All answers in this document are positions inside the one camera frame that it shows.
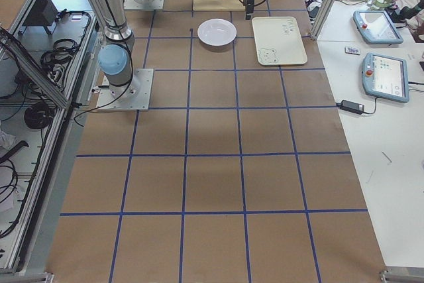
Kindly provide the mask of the cream tray with bear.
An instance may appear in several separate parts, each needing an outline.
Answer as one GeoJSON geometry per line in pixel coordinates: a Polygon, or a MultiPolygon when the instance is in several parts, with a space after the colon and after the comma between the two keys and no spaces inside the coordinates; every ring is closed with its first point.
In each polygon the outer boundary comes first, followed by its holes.
{"type": "Polygon", "coordinates": [[[294,17],[255,17],[252,19],[252,29],[259,64],[306,64],[307,54],[294,17]]]}

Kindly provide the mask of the bamboo cutting board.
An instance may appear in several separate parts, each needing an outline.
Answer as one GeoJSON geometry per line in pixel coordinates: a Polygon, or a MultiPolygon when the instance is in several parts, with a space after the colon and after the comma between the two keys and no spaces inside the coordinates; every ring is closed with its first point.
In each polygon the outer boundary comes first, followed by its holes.
{"type": "Polygon", "coordinates": [[[193,0],[194,11],[244,11],[239,0],[193,0]]]}

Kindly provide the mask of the white round plate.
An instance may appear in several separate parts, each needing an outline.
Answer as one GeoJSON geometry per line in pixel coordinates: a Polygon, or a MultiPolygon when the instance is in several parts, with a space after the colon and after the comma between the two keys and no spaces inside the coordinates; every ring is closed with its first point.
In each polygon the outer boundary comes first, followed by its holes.
{"type": "Polygon", "coordinates": [[[237,36],[234,24],[224,19],[209,19],[202,22],[198,29],[199,39],[210,46],[224,46],[237,36]]]}

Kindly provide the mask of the small white label box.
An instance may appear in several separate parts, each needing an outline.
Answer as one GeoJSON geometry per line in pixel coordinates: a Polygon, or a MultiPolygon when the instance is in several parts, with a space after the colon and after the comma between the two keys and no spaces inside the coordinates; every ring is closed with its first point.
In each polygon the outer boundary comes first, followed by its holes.
{"type": "Polygon", "coordinates": [[[344,52],[346,54],[360,55],[360,49],[353,46],[345,46],[344,52]]]}

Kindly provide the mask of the far blue teach pendant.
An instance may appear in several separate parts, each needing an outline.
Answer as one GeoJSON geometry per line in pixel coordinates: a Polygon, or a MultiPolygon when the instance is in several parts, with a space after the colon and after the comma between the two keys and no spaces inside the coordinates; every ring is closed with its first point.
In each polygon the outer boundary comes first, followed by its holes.
{"type": "Polygon", "coordinates": [[[367,44],[401,44],[403,38],[385,11],[355,11],[353,21],[367,44]]]}

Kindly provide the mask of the blue teach pendant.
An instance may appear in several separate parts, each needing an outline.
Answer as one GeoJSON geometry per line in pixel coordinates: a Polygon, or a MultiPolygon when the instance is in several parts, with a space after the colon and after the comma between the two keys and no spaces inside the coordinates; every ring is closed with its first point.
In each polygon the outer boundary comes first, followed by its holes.
{"type": "Polygon", "coordinates": [[[403,38],[385,11],[355,11],[353,21],[367,44],[401,44],[403,38]]]}
{"type": "Polygon", "coordinates": [[[401,58],[367,53],[362,63],[362,87],[367,95],[407,103],[407,62],[401,58]]]}

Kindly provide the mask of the green white bottle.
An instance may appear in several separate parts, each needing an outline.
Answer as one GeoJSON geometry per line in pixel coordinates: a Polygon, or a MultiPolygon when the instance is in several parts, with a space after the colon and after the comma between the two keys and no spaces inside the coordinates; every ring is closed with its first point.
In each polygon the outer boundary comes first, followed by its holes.
{"type": "Polygon", "coordinates": [[[372,0],[369,4],[370,10],[381,11],[394,4],[394,0],[372,0]]]}

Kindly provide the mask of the black power adapter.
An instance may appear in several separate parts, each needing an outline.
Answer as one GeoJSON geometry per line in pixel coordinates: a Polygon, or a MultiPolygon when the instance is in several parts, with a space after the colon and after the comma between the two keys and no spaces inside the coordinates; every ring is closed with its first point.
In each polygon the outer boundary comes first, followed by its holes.
{"type": "Polygon", "coordinates": [[[336,106],[343,111],[348,111],[350,113],[354,113],[358,115],[364,114],[364,105],[360,103],[356,103],[356,102],[352,102],[352,101],[348,101],[344,99],[340,102],[337,102],[336,106]]]}

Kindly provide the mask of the near blue teach pendant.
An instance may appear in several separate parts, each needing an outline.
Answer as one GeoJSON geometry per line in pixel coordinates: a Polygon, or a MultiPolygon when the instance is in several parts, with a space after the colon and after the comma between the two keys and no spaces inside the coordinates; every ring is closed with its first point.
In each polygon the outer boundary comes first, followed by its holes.
{"type": "Polygon", "coordinates": [[[362,87],[367,95],[407,103],[407,62],[401,58],[367,53],[362,63],[362,87]]]}

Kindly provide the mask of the aluminium side rack frame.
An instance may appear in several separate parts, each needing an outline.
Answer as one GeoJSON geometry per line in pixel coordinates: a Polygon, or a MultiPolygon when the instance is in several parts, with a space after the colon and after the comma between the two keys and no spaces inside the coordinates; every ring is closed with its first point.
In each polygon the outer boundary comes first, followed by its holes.
{"type": "Polygon", "coordinates": [[[86,0],[1,0],[1,280],[40,281],[76,152],[97,19],[86,0]]]}

